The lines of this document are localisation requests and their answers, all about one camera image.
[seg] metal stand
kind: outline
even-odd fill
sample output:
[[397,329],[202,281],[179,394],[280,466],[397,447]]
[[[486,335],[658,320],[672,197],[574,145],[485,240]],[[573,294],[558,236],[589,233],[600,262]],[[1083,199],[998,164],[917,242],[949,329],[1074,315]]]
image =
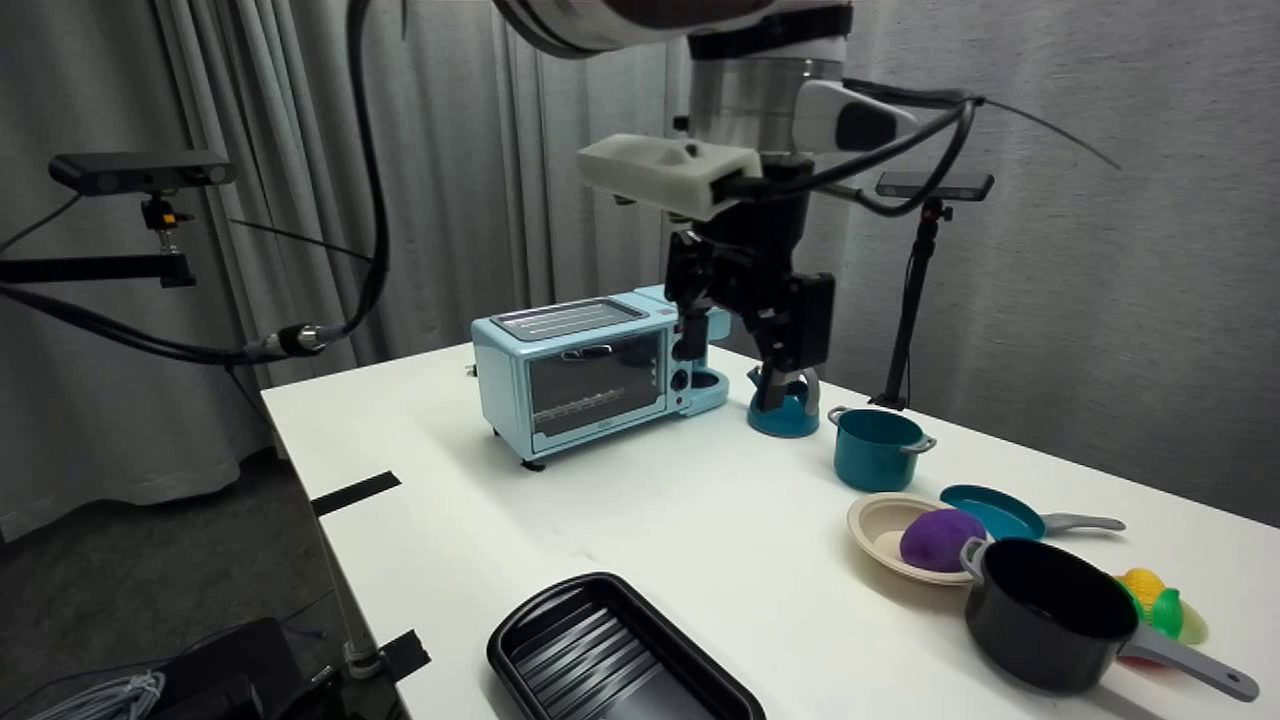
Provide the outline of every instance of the metal stand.
[[935,251],[935,224],[940,219],[951,219],[951,209],[944,199],[922,199],[920,224],[917,224],[917,242],[911,242],[907,290],[903,290],[903,308],[898,308],[896,341],[890,341],[887,383],[879,394],[871,394],[871,403],[907,407],[903,376],[911,362],[911,335],[917,335],[917,315],[920,315],[929,258]]
[[45,258],[0,258],[0,282],[78,282],[78,281],[143,281],[155,274],[163,288],[194,282],[185,251],[168,240],[188,215],[174,212],[158,192],[143,199],[143,224],[158,236],[155,254],[45,254]]

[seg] dark blue cup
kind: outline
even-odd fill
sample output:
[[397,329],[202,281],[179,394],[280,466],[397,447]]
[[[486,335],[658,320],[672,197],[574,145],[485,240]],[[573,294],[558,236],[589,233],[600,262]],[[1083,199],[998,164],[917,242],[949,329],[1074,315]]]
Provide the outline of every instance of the dark blue cup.
[[875,407],[831,407],[837,477],[860,491],[898,491],[917,477],[917,456],[935,441],[920,425]]

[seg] pot handle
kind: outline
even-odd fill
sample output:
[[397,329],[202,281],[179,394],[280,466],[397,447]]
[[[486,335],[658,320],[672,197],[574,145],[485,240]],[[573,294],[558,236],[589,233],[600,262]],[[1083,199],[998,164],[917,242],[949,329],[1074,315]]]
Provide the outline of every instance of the pot handle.
[[1116,515],[1072,515],[1072,511],[1049,511],[1043,536],[1064,536],[1064,530],[1125,530],[1125,519]]
[[986,538],[982,536],[968,536],[958,544],[958,566],[972,575],[972,581],[982,581],[982,557],[986,557]]
[[903,442],[907,456],[922,456],[922,450],[931,450],[931,447],[935,447],[931,434],[920,434],[917,442]]
[[1131,640],[1121,648],[1121,655],[1137,655],[1137,659],[1157,659],[1157,662],[1168,662],[1168,668],[1178,668],[1242,703],[1251,703],[1259,695],[1257,680],[1231,662],[1221,662],[1186,643],[1176,643],[1161,632],[1150,632],[1146,623],[1140,623],[1131,632]]

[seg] black tape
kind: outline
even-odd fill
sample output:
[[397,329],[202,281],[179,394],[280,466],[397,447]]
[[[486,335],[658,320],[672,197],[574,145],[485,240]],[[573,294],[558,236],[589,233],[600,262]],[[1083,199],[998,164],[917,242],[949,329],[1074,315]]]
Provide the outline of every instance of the black tape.
[[387,491],[387,488],[398,488],[398,477],[379,470],[379,477],[369,477],[369,479],[358,479],[358,482],[349,482],[349,488],[340,488],[340,491],[328,491],[328,497],[313,500],[313,511],[317,511],[317,515],[328,515],[328,511],[340,511],[340,507],[358,505],[358,500],[369,500],[369,497],[379,497],[379,491]]
[[422,648],[422,640],[417,640],[417,632],[405,632],[390,643],[382,643],[382,672],[390,676],[390,684],[398,684],[405,676],[426,662],[431,662],[431,651]]

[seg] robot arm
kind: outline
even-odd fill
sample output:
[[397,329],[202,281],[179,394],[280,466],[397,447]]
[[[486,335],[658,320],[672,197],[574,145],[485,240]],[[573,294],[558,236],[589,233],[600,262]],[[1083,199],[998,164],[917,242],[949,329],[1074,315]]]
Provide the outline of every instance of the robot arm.
[[826,360],[837,299],[831,274],[791,269],[807,184],[818,179],[807,152],[875,152],[917,122],[911,113],[838,82],[851,0],[496,5],[526,42],[566,61],[686,39],[686,137],[609,137],[579,152],[579,174],[672,212],[668,299],[682,331],[676,360],[704,360],[707,303],[732,308],[763,360],[751,425],[807,434],[818,400],[812,368]]
[[594,53],[682,39],[704,53],[743,56],[743,39],[773,49],[791,49],[801,36],[837,39],[831,53],[843,56],[843,36],[851,22],[847,0],[496,0],[508,22],[539,53],[585,61]]

